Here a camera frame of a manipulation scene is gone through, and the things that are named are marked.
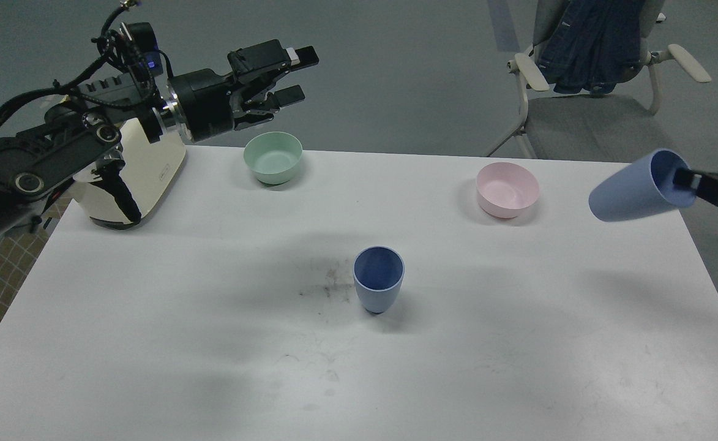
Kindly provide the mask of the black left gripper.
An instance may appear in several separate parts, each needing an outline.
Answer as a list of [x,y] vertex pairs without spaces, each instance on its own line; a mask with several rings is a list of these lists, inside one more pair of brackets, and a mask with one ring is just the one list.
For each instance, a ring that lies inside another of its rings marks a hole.
[[219,75],[210,68],[183,73],[168,80],[183,134],[198,142],[273,120],[273,112],[305,100],[299,85],[267,93],[256,100],[253,83],[267,83],[291,72],[314,67],[320,58],[314,47],[284,48],[270,40],[238,48],[227,54],[231,73]]

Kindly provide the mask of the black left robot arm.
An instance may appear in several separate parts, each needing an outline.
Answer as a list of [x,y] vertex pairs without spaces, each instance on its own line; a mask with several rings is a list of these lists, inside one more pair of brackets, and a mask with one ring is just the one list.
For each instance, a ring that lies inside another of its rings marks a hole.
[[130,222],[140,207],[121,178],[118,124],[138,120],[146,139],[180,129],[202,141],[273,120],[304,100],[300,86],[273,88],[291,72],[319,64],[313,47],[283,48],[277,39],[229,52],[231,70],[173,75],[146,22],[111,25],[136,6],[122,1],[93,43],[99,57],[68,83],[21,93],[0,106],[0,238],[34,232],[45,211],[95,165],[95,186]]

